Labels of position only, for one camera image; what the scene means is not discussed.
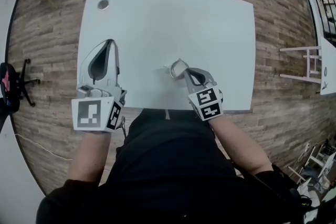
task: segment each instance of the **office chair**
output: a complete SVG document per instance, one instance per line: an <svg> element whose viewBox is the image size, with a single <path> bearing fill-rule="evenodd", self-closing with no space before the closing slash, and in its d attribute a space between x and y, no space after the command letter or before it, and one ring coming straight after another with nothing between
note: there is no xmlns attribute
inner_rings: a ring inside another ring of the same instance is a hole
<svg viewBox="0 0 336 224"><path fill-rule="evenodd" d="M23 96L27 99L30 106L35 106L35 103L31 102L28 96L25 85L34 82L40 84L41 81L39 79L25 81L26 64L30 64L30 59L25 59L21 73L16 72L14 67L8 63L3 62L0 64L2 100L6 104L10 114L19 110L20 100L23 99Z"/></svg>

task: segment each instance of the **wood plank flooring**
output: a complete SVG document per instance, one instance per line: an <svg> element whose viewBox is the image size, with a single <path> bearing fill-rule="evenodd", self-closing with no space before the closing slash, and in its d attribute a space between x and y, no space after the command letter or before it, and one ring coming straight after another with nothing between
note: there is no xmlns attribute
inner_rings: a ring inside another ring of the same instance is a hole
<svg viewBox="0 0 336 224"><path fill-rule="evenodd" d="M14 115L19 134L57 155L72 158L81 136L72 130L71 98L76 95L77 49L85 0L19 0L10 36L8 61L18 70L23 59L32 61L28 78L41 85L30 88L36 102L24 100ZM335 135L336 99L316 94L317 84L279 77L303 76L305 60L284 47L314 46L314 27L307 0L245 0L254 5L256 67L251 108L253 112L230 116L266 150L272 162L285 168L293 164L307 141L312 144ZM125 109L127 126L140 110ZM46 193L60 187L70 161L21 140L24 154ZM123 135L113 135L106 169L114 163ZM104 172L104 182L108 172Z"/></svg>

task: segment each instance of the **black shirt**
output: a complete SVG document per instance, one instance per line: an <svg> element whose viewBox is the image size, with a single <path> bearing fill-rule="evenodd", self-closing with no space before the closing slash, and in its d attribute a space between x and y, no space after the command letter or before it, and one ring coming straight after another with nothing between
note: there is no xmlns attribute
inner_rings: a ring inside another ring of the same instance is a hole
<svg viewBox="0 0 336 224"><path fill-rule="evenodd" d="M257 177L288 195L278 173ZM158 121L118 149L104 185L68 180L52 191L41 202L37 223L110 223L113 218L140 217L282 223L285 214L282 202L267 187L236 176L209 128Z"/></svg>

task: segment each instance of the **person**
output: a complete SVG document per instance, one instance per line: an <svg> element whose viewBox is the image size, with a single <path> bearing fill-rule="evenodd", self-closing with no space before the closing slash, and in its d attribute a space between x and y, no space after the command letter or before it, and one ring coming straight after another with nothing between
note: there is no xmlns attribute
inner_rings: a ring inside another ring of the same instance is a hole
<svg viewBox="0 0 336 224"><path fill-rule="evenodd" d="M182 217L285 221L289 190L251 137L223 115L203 122L194 111L169 110L169 118L165 110L144 109L101 186L113 134L85 134L68 179L42 200L36 223ZM215 135L244 178L236 176Z"/></svg>

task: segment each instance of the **white tabletop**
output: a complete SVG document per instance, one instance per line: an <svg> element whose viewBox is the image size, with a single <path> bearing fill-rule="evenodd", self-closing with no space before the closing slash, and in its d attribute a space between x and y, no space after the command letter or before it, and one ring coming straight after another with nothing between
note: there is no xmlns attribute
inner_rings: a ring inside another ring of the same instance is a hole
<svg viewBox="0 0 336 224"><path fill-rule="evenodd" d="M321 37L322 83L321 95L336 92L336 48Z"/></svg>
<svg viewBox="0 0 336 224"><path fill-rule="evenodd" d="M78 71L91 49L112 38L118 45L118 83L126 106L192 109L184 80L163 67L181 58L209 71L223 92L223 109L249 110L255 70L253 5L241 0L86 0Z"/></svg>

